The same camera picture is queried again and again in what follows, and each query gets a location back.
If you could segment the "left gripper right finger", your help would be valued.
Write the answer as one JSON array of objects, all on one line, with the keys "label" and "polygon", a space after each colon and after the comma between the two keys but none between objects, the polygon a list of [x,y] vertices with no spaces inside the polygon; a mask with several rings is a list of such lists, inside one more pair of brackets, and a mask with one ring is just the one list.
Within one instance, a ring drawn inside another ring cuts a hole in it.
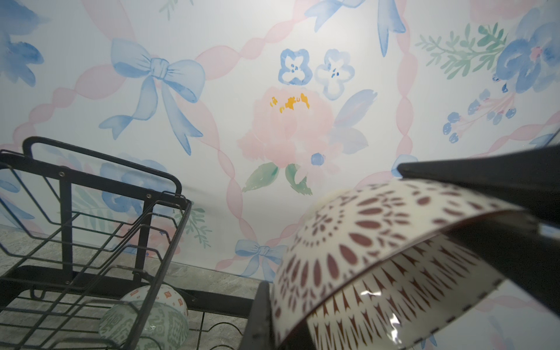
[{"label": "left gripper right finger", "polygon": [[[405,179],[458,185],[516,204],[541,223],[559,225],[559,146],[497,157],[401,163]],[[520,224],[482,221],[456,229],[452,239],[480,255],[543,304],[559,313],[559,240],[525,233]]]}]

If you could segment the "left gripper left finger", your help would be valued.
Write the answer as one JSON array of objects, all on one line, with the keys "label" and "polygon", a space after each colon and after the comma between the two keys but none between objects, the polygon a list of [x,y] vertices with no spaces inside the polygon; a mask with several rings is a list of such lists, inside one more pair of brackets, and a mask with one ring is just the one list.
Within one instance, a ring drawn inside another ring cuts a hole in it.
[{"label": "left gripper left finger", "polygon": [[267,281],[258,286],[239,350],[275,349],[270,287]]}]

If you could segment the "green geometric pattern bowl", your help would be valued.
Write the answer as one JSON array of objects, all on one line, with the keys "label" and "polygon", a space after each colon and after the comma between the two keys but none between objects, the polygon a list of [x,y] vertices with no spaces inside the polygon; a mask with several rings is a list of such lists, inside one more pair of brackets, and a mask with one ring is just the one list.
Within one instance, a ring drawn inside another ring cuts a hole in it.
[{"label": "green geometric pattern bowl", "polygon": [[[124,344],[142,308],[150,286],[137,288],[124,295],[101,318],[99,335]],[[188,339],[188,307],[185,299],[163,284],[157,293],[150,315],[141,333],[137,349],[179,349]]]}]

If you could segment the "brown white pattern bowl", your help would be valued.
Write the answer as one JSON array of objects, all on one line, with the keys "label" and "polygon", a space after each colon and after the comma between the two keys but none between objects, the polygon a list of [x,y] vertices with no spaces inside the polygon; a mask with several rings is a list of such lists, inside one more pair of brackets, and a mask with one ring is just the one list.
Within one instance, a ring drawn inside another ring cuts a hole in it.
[{"label": "brown white pattern bowl", "polygon": [[298,229],[271,293],[274,341],[307,329],[314,349],[407,349],[480,303],[503,275],[453,241],[525,211],[456,185],[398,179],[324,202]]}]

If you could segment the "black wire dish rack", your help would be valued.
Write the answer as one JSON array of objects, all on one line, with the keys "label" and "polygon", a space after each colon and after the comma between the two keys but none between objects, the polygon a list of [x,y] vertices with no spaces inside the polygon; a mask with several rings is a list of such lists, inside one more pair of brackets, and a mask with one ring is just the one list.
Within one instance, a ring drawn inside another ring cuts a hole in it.
[{"label": "black wire dish rack", "polygon": [[[182,265],[211,249],[208,214],[165,169],[52,139],[1,152],[1,348],[137,349],[163,284],[188,307],[179,349],[236,349],[252,306],[241,282]],[[102,316],[150,290],[124,344]]]}]

